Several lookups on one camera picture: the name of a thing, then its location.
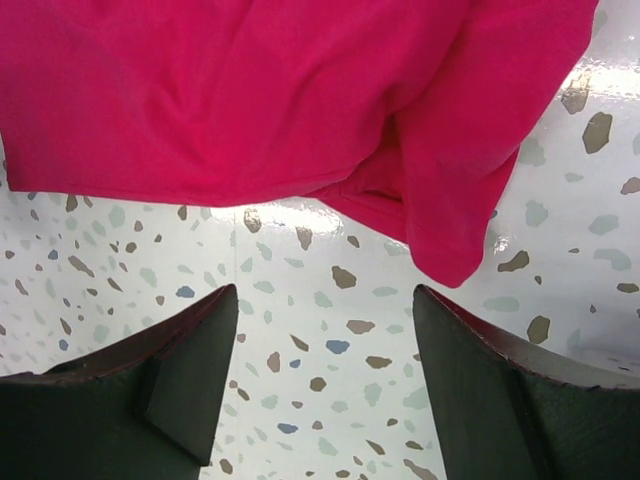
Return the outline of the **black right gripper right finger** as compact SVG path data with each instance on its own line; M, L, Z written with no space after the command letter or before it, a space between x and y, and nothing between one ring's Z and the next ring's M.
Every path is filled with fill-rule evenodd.
M424 285L413 319L448 478L638 478L638 362L559 355Z

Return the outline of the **magenta t shirt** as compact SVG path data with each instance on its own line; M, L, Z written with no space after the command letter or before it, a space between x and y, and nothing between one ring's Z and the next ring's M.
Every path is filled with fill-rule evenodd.
M593 1L5 1L11 189L321 200L450 288Z

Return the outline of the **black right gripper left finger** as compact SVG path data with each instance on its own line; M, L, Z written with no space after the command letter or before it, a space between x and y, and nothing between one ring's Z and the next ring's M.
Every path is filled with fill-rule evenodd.
M234 285L44 373L1 380L5 479L195 479L211 459Z

